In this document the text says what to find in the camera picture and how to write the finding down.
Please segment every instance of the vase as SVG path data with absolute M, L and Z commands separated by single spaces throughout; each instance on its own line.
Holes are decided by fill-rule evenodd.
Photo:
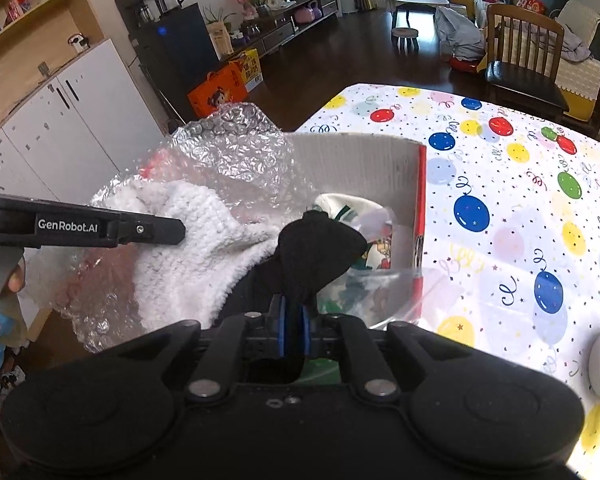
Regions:
M 258 12 L 258 16 L 261 18 L 266 18 L 271 15 L 271 10 L 267 4 L 257 6 L 256 10 Z

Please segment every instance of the white towel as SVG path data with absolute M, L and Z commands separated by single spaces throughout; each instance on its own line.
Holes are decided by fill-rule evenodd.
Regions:
M 131 182 L 106 205 L 178 218 L 187 229 L 177 246 L 138 245 L 136 301 L 142 325 L 150 331 L 183 319 L 211 326 L 235 284 L 278 244 L 279 229 L 240 224 L 215 191 L 188 182 Z

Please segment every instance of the small stool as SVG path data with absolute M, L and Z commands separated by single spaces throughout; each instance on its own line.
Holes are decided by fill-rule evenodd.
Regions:
M 418 46 L 418 31 L 415 28 L 392 28 L 391 35 L 394 38 L 398 38 L 398 42 L 402 43 L 402 48 L 405 47 L 404 40 L 406 40 L 406 46 L 408 47 L 411 41 L 413 41 L 413 47 L 415 50 L 419 50 Z

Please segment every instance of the green balloon print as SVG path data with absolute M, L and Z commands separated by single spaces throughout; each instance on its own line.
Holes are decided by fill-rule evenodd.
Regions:
M 582 198 L 582 188 L 578 181 L 573 178 L 569 173 L 563 171 L 558 173 L 558 184 L 560 189 L 564 191 L 565 195 L 575 200 Z
M 549 140 L 555 140 L 558 138 L 558 134 L 555 133 L 551 128 L 548 128 L 547 126 L 545 126 L 541 131 L 542 134 Z

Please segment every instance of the wooden chair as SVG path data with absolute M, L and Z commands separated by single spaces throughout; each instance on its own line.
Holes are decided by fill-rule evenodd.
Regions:
M 474 0 L 449 0 L 451 8 L 453 6 L 463 6 L 466 9 L 466 16 L 475 23 L 475 2 Z
M 555 84 L 560 64 L 560 53 L 564 41 L 564 29 L 554 20 L 522 9 L 521 7 L 505 4 L 492 4 L 487 9 L 487 70 L 486 79 L 490 89 L 490 100 L 495 101 L 504 91 L 505 98 L 518 102 L 525 108 L 530 108 L 535 115 L 549 115 L 551 120 L 559 122 L 564 112 L 569 111 L 569 105 L 562 92 Z M 536 26 L 526 28 L 523 23 Z M 505 41 L 505 31 L 509 30 L 508 41 Z M 540 44 L 541 33 L 544 29 L 544 45 Z M 525 48 L 523 50 L 523 32 L 526 32 Z M 546 66 L 549 54 L 549 32 L 556 35 L 554 55 L 549 75 L 546 76 Z M 516 52 L 514 53 L 514 36 L 517 33 Z M 507 56 L 504 56 L 505 42 Z M 535 54 L 531 59 L 532 48 Z

